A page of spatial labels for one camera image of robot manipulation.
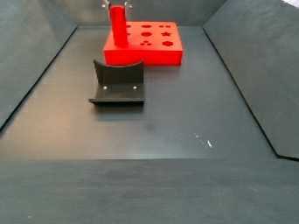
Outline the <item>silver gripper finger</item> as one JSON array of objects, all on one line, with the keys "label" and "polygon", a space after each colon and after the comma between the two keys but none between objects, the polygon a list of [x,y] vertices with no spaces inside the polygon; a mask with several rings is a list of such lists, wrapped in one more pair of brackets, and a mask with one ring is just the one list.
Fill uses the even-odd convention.
[{"label": "silver gripper finger", "polygon": [[102,0],[102,4],[101,4],[101,7],[103,9],[107,9],[109,8],[109,5],[110,5],[110,2],[107,0]]},{"label": "silver gripper finger", "polygon": [[125,0],[125,1],[124,1],[124,6],[125,6],[125,8],[129,9],[129,10],[133,8],[133,5],[132,5],[132,3],[130,3],[130,0]]}]

